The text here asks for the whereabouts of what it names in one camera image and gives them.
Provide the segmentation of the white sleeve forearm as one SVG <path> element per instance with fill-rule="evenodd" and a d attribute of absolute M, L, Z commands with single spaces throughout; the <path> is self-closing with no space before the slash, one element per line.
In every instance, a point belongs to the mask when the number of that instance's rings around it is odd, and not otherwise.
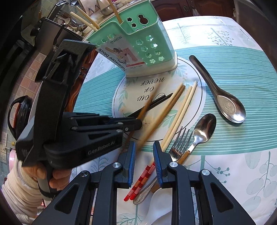
<path fill-rule="evenodd" d="M 2 193 L 11 210 L 22 224 L 32 224 L 45 198 L 38 182 L 22 168 L 22 161 L 14 160 L 14 166 L 7 175 Z"/>

